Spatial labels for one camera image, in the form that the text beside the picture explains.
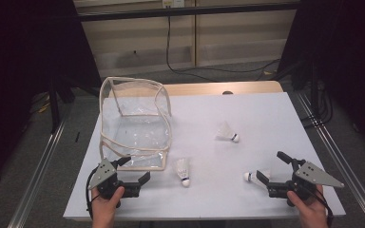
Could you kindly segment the black metal stand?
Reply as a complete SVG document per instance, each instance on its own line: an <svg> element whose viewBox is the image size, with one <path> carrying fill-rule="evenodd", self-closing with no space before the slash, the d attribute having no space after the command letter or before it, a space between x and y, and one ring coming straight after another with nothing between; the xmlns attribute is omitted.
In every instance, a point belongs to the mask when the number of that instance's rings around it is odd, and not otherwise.
<svg viewBox="0 0 365 228"><path fill-rule="evenodd" d="M65 76L52 76L49 79L48 95L52 119L51 132L54 133L61 123L57 97L60 97L65 104L70 104L75 99L70 79Z"/></svg>
<svg viewBox="0 0 365 228"><path fill-rule="evenodd" d="M311 63L312 76L311 76L311 107L313 115L319 117L319 107L318 107L318 77L316 73L316 67L314 63Z"/></svg>

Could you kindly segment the transparent bag with beige trim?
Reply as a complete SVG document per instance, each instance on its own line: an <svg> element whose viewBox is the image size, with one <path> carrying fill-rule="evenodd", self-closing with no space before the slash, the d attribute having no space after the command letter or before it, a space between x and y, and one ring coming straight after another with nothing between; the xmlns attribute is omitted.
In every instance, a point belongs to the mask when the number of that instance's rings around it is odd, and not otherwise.
<svg viewBox="0 0 365 228"><path fill-rule="evenodd" d="M130 171L166 167L172 144L171 103L163 84L146 79L108 77L99 97L99 153Z"/></svg>

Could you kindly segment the black horizontal bar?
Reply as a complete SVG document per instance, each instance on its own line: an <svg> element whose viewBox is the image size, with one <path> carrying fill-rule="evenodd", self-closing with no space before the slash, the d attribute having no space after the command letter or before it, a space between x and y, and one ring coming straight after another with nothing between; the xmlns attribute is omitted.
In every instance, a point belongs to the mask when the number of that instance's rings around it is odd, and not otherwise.
<svg viewBox="0 0 365 228"><path fill-rule="evenodd" d="M191 15L239 13L239 12L296 10L300 5L301 3L297 1L297 2L229 5L229 6L213 6L213 7L92 12L92 13L79 13L76 16L76 19L81 22L91 22L91 21L105 21L105 20L142 19L142 18L154 18L154 17L191 16Z"/></svg>

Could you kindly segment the white feather shuttlecock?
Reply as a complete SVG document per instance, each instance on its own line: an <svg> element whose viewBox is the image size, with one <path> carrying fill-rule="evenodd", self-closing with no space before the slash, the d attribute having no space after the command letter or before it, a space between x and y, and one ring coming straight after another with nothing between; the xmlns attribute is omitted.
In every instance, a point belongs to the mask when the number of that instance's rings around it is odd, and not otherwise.
<svg viewBox="0 0 365 228"><path fill-rule="evenodd" d="M269 169L261 169L260 172L266 177L266 178L270 178L271 177L271 171ZM263 187L265 188L265 184L262 183L258 178L257 178L257 172L246 172L243 174L243 177L246 181L248 182L252 182L254 184L256 184L259 187Z"/></svg>
<svg viewBox="0 0 365 228"><path fill-rule="evenodd" d="M176 173L178 174L182 185L188 187L190 185L189 159L179 159L176 161Z"/></svg>
<svg viewBox="0 0 365 228"><path fill-rule="evenodd" d="M216 138L219 140L228 140L233 143L238 143L240 141L240 136L236 133L227 122L220 125L216 133Z"/></svg>

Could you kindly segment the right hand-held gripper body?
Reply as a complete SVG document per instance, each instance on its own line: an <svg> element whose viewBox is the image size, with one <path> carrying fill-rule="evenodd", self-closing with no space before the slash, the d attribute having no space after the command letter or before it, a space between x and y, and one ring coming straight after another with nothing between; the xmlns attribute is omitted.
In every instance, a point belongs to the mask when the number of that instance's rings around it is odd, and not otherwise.
<svg viewBox="0 0 365 228"><path fill-rule="evenodd" d="M292 178L286 182L270 182L267 191L270 198L287 199L287 204L294 207L288 199L287 192L295 192L301 200L308 200L316 195L317 185L343 188L345 184L310 161L297 160L298 165L292 165Z"/></svg>

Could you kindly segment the person's left hand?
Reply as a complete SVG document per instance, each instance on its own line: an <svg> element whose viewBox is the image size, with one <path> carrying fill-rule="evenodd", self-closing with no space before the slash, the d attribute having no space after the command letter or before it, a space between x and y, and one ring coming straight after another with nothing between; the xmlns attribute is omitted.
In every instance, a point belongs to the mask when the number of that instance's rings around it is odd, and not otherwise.
<svg viewBox="0 0 365 228"><path fill-rule="evenodd" d="M120 202L125 189L119 187L110 199L104 199L96 187L91 190L92 213L94 221L110 221L115 218L117 204Z"/></svg>

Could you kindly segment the white wall socket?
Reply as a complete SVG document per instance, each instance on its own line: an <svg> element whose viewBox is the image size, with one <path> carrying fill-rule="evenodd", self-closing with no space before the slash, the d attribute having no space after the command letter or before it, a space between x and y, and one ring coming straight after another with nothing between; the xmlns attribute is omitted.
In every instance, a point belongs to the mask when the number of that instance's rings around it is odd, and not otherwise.
<svg viewBox="0 0 365 228"><path fill-rule="evenodd" d="M164 9L183 8L184 0L162 0Z"/></svg>

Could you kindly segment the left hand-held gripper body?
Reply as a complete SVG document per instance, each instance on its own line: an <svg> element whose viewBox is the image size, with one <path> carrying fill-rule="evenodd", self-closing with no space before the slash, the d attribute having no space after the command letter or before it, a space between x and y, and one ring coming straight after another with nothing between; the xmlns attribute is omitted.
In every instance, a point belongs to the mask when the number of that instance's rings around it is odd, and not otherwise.
<svg viewBox="0 0 365 228"><path fill-rule="evenodd" d="M87 189L98 189L102 198L109 200L115 191L122 186L125 189L124 198L137 198L140 195L141 185L138 182L123 182L118 179L118 168L115 168L107 158L102 159L92 171Z"/></svg>

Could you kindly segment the black curtain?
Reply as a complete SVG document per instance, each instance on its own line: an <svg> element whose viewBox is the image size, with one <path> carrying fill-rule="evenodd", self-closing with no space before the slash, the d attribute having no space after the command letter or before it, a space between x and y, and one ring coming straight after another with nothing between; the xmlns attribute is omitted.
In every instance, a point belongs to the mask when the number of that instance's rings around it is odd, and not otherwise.
<svg viewBox="0 0 365 228"><path fill-rule="evenodd" d="M365 135L365 0L298 0L278 73L315 73Z"/></svg>
<svg viewBox="0 0 365 228"><path fill-rule="evenodd" d="M0 170L42 92L70 103L71 89L101 79L74 0L0 0Z"/></svg>

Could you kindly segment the person's right hand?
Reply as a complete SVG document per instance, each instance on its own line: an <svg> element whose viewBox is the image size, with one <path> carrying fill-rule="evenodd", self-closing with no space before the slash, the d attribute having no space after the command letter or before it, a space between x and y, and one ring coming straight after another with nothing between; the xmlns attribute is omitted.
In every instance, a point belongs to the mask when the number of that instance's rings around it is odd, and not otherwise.
<svg viewBox="0 0 365 228"><path fill-rule="evenodd" d="M287 197L298 209L302 228L329 228L326 208L317 199L305 202L293 191L288 191Z"/></svg>

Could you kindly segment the aluminium floor rail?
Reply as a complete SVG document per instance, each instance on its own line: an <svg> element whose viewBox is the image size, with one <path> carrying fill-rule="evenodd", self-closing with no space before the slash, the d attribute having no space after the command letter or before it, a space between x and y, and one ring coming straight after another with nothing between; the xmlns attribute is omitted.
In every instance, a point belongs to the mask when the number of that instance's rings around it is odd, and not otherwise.
<svg viewBox="0 0 365 228"><path fill-rule="evenodd" d="M43 182L43 178L46 175L52 155L55 152L58 142L61 139L65 124L66 120L63 119L59 122L59 125L50 135L42 157L33 172L28 187L23 194L20 202L18 203L7 228L24 228L24 225L29 217L29 212L32 208L33 203L36 200L40 186Z"/></svg>
<svg viewBox="0 0 365 228"><path fill-rule="evenodd" d="M308 116L311 117L312 126L318 133L319 137L322 139L325 147L327 148L331 158L336 164L338 170L340 171L342 177L346 181L348 188L352 191L355 200L361 207L363 213L365 214L365 188L360 182L360 180L355 175L355 172L351 168L350 164L346 161L345 157L341 153L339 147L331 136L330 132L326 128L322 121L317 119L317 115L311 108L311 102L304 94L297 95L303 109Z"/></svg>

